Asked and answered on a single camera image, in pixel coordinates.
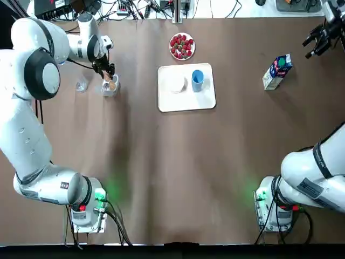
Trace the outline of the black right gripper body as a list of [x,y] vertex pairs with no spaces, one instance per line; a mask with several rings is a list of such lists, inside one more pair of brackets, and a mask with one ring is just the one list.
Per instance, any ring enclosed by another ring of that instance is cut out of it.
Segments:
[[334,18],[331,22],[324,20],[320,36],[320,48],[335,47],[343,37],[343,18]]

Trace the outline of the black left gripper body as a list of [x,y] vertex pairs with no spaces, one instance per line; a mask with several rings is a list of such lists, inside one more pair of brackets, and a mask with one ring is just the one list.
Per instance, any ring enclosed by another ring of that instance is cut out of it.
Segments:
[[103,55],[101,58],[97,58],[92,62],[92,68],[95,72],[108,71],[109,70],[109,60],[107,55]]

